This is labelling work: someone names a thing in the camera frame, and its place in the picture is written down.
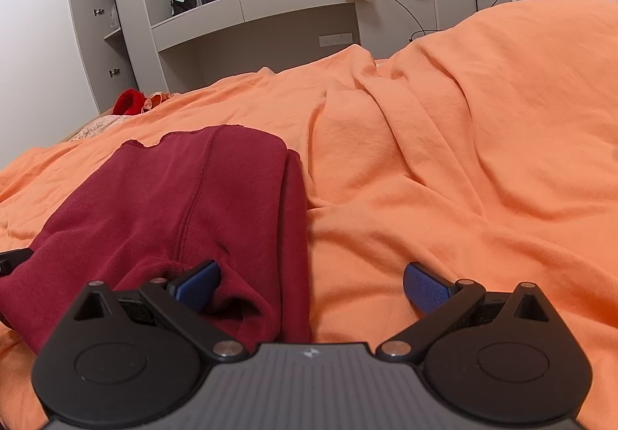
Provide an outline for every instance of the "wall socket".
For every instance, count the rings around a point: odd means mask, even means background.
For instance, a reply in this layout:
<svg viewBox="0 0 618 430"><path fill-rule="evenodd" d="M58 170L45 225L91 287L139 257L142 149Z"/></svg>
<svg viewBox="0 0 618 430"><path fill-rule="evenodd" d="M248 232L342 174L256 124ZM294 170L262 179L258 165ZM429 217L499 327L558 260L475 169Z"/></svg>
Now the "wall socket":
<svg viewBox="0 0 618 430"><path fill-rule="evenodd" d="M353 43L351 33L328 34L326 36L318 36L319 46L330 47L332 45L349 45Z"/></svg>

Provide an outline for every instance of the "metal screw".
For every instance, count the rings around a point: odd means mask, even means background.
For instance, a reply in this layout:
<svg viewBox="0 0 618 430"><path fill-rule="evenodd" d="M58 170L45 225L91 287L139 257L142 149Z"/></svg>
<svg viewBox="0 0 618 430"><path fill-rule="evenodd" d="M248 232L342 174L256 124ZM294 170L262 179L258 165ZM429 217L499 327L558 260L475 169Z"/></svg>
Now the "metal screw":
<svg viewBox="0 0 618 430"><path fill-rule="evenodd" d="M382 352L389 357L403 357L412 351L412 346L405 341L387 341L380 347Z"/></svg>
<svg viewBox="0 0 618 430"><path fill-rule="evenodd" d="M220 357L235 357L243 352L243 346L237 341L219 341L212 351Z"/></svg>

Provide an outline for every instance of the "wall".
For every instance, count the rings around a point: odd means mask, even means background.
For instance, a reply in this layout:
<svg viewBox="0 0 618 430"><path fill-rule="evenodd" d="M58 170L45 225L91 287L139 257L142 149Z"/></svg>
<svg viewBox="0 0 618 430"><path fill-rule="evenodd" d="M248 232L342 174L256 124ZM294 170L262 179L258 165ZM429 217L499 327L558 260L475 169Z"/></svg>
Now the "wall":
<svg viewBox="0 0 618 430"><path fill-rule="evenodd" d="M360 43L354 3L243 22L166 49L161 63L170 91L182 93L264 66L279 73L325 58L348 44L321 47L318 37L341 33L351 33L353 42Z"/></svg>
<svg viewBox="0 0 618 430"><path fill-rule="evenodd" d="M68 0L0 0L0 168L96 116Z"/></svg>

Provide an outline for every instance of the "orange blanket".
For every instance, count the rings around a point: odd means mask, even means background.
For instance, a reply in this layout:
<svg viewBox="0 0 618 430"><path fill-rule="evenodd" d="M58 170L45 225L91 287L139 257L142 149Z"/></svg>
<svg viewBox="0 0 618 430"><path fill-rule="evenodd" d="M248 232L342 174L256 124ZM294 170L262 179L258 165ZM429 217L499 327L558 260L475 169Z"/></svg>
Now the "orange blanket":
<svg viewBox="0 0 618 430"><path fill-rule="evenodd" d="M277 75L228 78L15 160L0 173L0 250L28 245L123 141L261 129L304 164L316 341L375 346L414 321L402 292L408 261L495 291L534 281L593 365L580 421L611 428L617 59L618 2L529 0L416 40L379 67L352 46ZM2 381L0 400L6 390Z"/></svg>

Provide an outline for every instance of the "red cloth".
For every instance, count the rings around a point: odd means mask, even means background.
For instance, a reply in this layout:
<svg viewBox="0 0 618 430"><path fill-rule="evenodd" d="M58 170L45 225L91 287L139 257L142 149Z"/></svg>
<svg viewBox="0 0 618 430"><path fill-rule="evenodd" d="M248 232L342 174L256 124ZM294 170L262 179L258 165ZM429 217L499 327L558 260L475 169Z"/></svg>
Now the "red cloth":
<svg viewBox="0 0 618 430"><path fill-rule="evenodd" d="M49 218L34 255L0 278L0 311L38 352L92 280L115 290L221 268L208 320L253 349L308 342L307 201L298 154L224 125L124 143Z"/></svg>
<svg viewBox="0 0 618 430"><path fill-rule="evenodd" d="M128 88L114 104L114 109L112 110L113 115L138 115L141 113L141 108L144 107L144 102L146 102L146 96L141 92Z"/></svg>

